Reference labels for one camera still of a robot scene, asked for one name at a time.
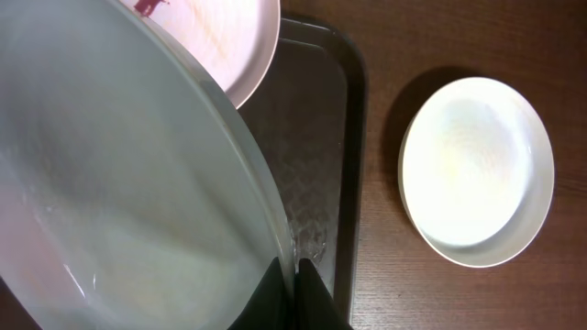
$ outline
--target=wood grain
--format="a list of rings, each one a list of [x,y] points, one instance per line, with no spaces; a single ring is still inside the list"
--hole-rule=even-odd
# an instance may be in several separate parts
[[[339,28],[369,74],[356,329],[587,328],[587,1],[283,0]],[[407,219],[396,161],[423,99],[461,76],[510,84],[536,108],[554,150],[548,220],[520,256],[466,269]]]

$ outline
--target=brown wooden surface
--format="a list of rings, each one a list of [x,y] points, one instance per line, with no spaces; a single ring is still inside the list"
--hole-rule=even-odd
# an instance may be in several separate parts
[[[369,113],[352,324],[356,329],[587,329],[587,1],[282,0],[358,46]],[[410,226],[396,188],[399,143],[443,83],[510,84],[550,136],[548,220],[492,269],[451,264]]]

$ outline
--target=curved rim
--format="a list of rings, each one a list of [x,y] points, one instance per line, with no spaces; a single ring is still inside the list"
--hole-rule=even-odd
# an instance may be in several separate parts
[[[273,215],[271,211],[270,201],[269,198],[266,196],[264,189],[261,186],[260,180],[257,177],[256,171],[254,170],[253,166],[250,164],[249,160],[245,156],[245,153],[242,150],[242,147],[237,142],[234,133],[228,126],[226,120],[220,115],[218,110],[216,109],[215,103],[212,101],[211,97],[207,94],[207,92],[198,84],[196,79],[193,77],[192,74],[189,73],[188,69],[175,57],[173,51],[170,47],[163,41],[161,38],[153,33],[150,28],[143,22],[138,16],[133,15],[127,8],[120,3],[118,0],[108,0],[108,2],[115,7],[115,9],[122,15],[124,15],[133,25],[139,28],[147,38],[151,39],[155,44],[155,47],[160,49],[165,56],[170,60],[171,63],[177,68],[177,70],[181,73],[181,75],[185,78],[186,82],[189,83],[194,91],[198,94],[198,97],[202,99],[202,101],[207,105],[205,111],[207,111],[217,122],[218,128],[224,133],[227,137],[227,140],[233,147],[233,150],[237,153],[237,157],[240,160],[240,164],[245,170],[247,178],[249,179],[250,186],[252,187],[256,198],[260,204],[263,213],[268,221],[266,221],[266,225],[270,227],[272,232],[274,243],[279,251],[279,257],[281,260],[290,260],[293,263],[293,249],[291,245],[288,245],[289,242],[282,242],[277,232],[275,231],[274,224],[279,219]],[[282,265],[282,268],[287,268],[289,270],[294,270],[294,265]],[[293,274],[286,274],[284,273],[283,276],[287,279],[286,284],[293,285]]]
[[[274,4],[275,7],[273,8],[273,10],[275,11],[276,15],[271,15],[271,17],[267,17],[267,15],[263,15],[263,13],[266,11],[264,8],[267,8],[268,6],[265,5],[267,2],[270,2],[270,4]],[[260,22],[271,22],[270,18],[276,19],[276,21],[273,21],[272,23],[275,25],[275,31],[269,31],[271,32],[271,52],[269,52],[269,55],[265,55],[268,56],[268,58],[266,59],[264,64],[258,64],[258,65],[262,65],[263,69],[262,70],[256,70],[254,71],[257,74],[251,74],[250,69],[251,69],[251,65],[249,63],[249,65],[247,66],[247,68],[241,73],[241,75],[238,77],[238,79],[236,79],[232,85],[230,87],[228,87],[228,89],[225,91],[225,93],[228,96],[228,99],[230,100],[230,103],[232,103],[237,110],[245,103],[247,102],[247,100],[250,99],[250,97],[253,95],[253,93],[255,93],[255,91],[257,90],[257,88],[259,88],[260,83],[263,81],[263,79],[265,78],[265,75],[267,74],[267,71],[269,70],[269,67],[271,66],[271,63],[273,61],[273,57],[275,56],[275,51],[277,49],[277,42],[279,41],[279,31],[281,29],[281,22],[282,22],[282,5],[281,5],[281,1],[280,0],[261,0],[261,16],[260,16]],[[269,32],[265,32],[265,28],[264,28],[264,24],[261,23],[261,35],[266,35]],[[256,40],[256,50],[253,51],[253,59],[257,59],[258,56],[254,56],[255,52],[259,51],[258,48],[261,47],[262,50],[268,50],[269,47],[263,48],[263,44],[264,42],[262,42],[263,40]]]
[[[545,138],[545,140],[548,142],[548,144],[545,146],[545,150],[548,150],[548,155],[549,155],[549,159],[548,159],[548,202],[547,202],[547,207],[546,207],[546,211],[543,213],[543,215],[541,216],[541,219],[539,221],[539,226],[537,227],[537,230],[532,234],[532,236],[530,237],[530,239],[521,247],[519,248],[515,253],[513,253],[511,256],[509,256],[508,258],[505,258],[503,260],[494,262],[494,263],[488,263],[488,264],[479,264],[479,265],[473,265],[473,264],[468,264],[468,263],[464,263],[461,261],[458,261],[450,256],[448,256],[447,254],[443,253],[441,250],[439,250],[436,245],[434,244],[434,242],[432,242],[430,239],[428,239],[428,237],[426,236],[426,234],[422,231],[422,229],[418,226],[417,221],[412,217],[412,214],[410,213],[410,209],[409,206],[407,204],[406,198],[405,198],[405,194],[404,194],[404,150],[405,150],[405,146],[408,143],[408,140],[410,139],[410,132],[412,131],[412,127],[414,126],[414,123],[417,122],[418,120],[418,115],[420,115],[420,112],[422,111],[422,109],[426,108],[426,105],[428,104],[428,101],[430,99],[432,99],[435,95],[437,95],[438,93],[441,93],[441,91],[443,91],[446,87],[456,84],[456,83],[465,83],[465,82],[470,82],[470,81],[479,81],[479,80],[483,80],[486,81],[487,83],[493,83],[496,85],[499,85],[501,88],[505,88],[507,90],[509,90],[510,92],[513,92],[514,94],[516,94],[518,97],[520,97],[522,100],[526,101],[527,104],[529,105],[529,108],[532,110],[532,115],[536,117],[538,123],[540,124],[540,130],[538,132],[539,135],[543,136]],[[542,123],[542,120],[540,119],[538,113],[536,112],[536,109],[527,101],[527,99],[521,94],[519,93],[516,89],[514,89],[513,87],[507,85],[506,83],[497,81],[495,79],[490,79],[490,78],[485,78],[485,77],[470,77],[470,78],[463,78],[463,79],[458,79],[454,82],[449,82],[446,85],[440,87],[437,91],[435,91],[430,97],[428,97],[428,99],[426,100],[426,102],[424,102],[424,104],[420,107],[420,109],[418,110],[418,112],[416,113],[416,115],[414,116],[414,118],[412,119],[412,121],[410,122],[410,124],[408,125],[408,128],[405,131],[404,134],[404,139],[402,140],[402,145],[400,147],[400,157],[398,160],[398,183],[399,183],[399,188],[400,188],[400,197],[402,199],[402,204],[404,205],[404,209],[405,212],[408,215],[408,218],[410,219],[410,221],[412,222],[412,225],[414,225],[415,229],[417,230],[418,234],[420,234],[420,236],[426,241],[426,243],[432,248],[434,249],[440,256],[442,256],[444,259],[455,263],[457,265],[460,266],[464,266],[464,267],[468,267],[468,268],[473,268],[473,269],[484,269],[484,268],[490,268],[490,267],[494,267],[494,266],[499,266],[501,264],[504,264],[505,262],[517,257],[520,253],[522,253],[536,238],[536,236],[538,235],[538,233],[540,232],[540,229],[542,228],[542,226],[544,225],[546,218],[548,216],[548,212],[550,210],[550,206],[552,205],[552,197],[554,195],[554,181],[555,181],[555,170],[554,170],[554,156],[553,156],[553,152],[552,152],[552,145],[550,143],[550,139],[548,138],[548,132],[546,130],[546,128],[544,127],[544,123]]]

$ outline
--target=black tray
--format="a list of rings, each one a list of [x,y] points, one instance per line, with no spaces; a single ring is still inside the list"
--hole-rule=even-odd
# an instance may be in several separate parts
[[[280,191],[296,244],[349,319],[360,208],[366,78],[335,29],[282,18],[267,75],[238,110]]]

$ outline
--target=white bowl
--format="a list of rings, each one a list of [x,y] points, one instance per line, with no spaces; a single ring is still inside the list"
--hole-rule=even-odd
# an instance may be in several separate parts
[[[424,240],[474,268],[506,262],[530,244],[554,187],[536,111],[487,78],[449,83],[426,101],[405,133],[398,168],[405,210]]]

